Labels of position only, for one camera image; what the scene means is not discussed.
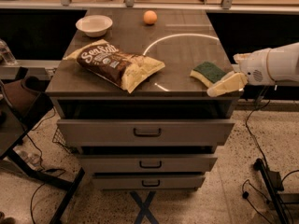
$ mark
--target drawer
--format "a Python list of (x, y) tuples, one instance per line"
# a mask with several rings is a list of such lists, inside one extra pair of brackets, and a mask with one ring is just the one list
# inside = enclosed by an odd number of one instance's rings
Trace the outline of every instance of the drawer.
[(198, 189), (204, 175), (96, 175), (98, 189)]
[(208, 172), (215, 154), (201, 155), (78, 155), (86, 173)]
[(92, 146), (217, 146), (233, 129), (230, 119), (114, 120), (60, 119), (66, 143)]

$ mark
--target concrete floor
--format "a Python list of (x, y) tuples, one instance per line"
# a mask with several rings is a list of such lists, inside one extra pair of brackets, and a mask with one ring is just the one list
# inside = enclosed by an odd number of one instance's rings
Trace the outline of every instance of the concrete floor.
[[(218, 160), (206, 181), (197, 190), (117, 190), (102, 191), (95, 188), (91, 177), (85, 175), (78, 190), (66, 207), (61, 218), (63, 223), (171, 223), (171, 224), (216, 224), (216, 223), (280, 223), (276, 211), (267, 204), (267, 190), (261, 174), (254, 171), (252, 164), (262, 158), (246, 127), (246, 119), (254, 109), (251, 101), (240, 101), (232, 119), (235, 126), (225, 146), (218, 147)], [(263, 150), (272, 171), (281, 176), (299, 168), (299, 104), (296, 102), (272, 101), (263, 110), (255, 111), (249, 117), (248, 125)], [(46, 117), (53, 114), (51, 110)], [(43, 166), (65, 169), (61, 177), (74, 178), (80, 168), (78, 160), (61, 146), (52, 142), (56, 131), (55, 115), (43, 121), (36, 130), (29, 133), (37, 147), (42, 150)], [(28, 138), (15, 149), (39, 153)], [(284, 181), (284, 192), (299, 193), (299, 173)], [(242, 185), (249, 193), (249, 201), (263, 218), (242, 198)], [(30, 202), (42, 183), (23, 175), (14, 175), (0, 170), (0, 211), (5, 214), (3, 223), (33, 223)], [(140, 207), (133, 196), (140, 197), (148, 213), (139, 214)], [(152, 195), (152, 201), (146, 201)], [(33, 199), (32, 211), (36, 223), (49, 223), (57, 206), (64, 197), (64, 191), (48, 185), (42, 186)], [(299, 208), (288, 206), (292, 214), (290, 223), (299, 223)]]

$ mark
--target blue tape cross on floor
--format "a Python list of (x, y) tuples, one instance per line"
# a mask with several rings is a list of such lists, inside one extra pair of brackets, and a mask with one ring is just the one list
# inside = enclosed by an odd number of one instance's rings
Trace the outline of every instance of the blue tape cross on floor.
[(149, 210), (150, 203), (153, 200), (153, 197), (156, 194), (156, 192), (150, 191), (146, 201), (144, 201), (143, 203), (142, 203), (141, 198), (138, 196), (137, 192), (131, 191), (130, 194), (131, 194), (132, 198), (135, 200), (135, 202), (138, 204), (138, 206), (140, 207), (140, 211), (135, 220), (135, 224), (140, 224), (142, 222), (142, 219), (144, 218), (144, 216), (146, 216), (148, 218), (148, 220), (151, 224), (159, 224), (157, 219), (153, 216), (153, 214)]

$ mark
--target white bowl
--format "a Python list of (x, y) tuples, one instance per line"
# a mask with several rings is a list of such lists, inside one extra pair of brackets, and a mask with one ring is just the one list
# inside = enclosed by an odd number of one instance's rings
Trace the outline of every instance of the white bowl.
[(112, 19), (102, 15), (86, 16), (76, 22), (78, 30), (84, 32), (89, 37), (98, 37), (106, 33), (112, 26)]

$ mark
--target orange ball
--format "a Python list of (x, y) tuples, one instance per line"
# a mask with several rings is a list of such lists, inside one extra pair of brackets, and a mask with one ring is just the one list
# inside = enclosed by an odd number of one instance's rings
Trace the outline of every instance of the orange ball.
[(152, 25), (157, 21), (158, 17), (157, 14), (154, 11), (146, 11), (143, 15), (143, 21), (147, 25)]

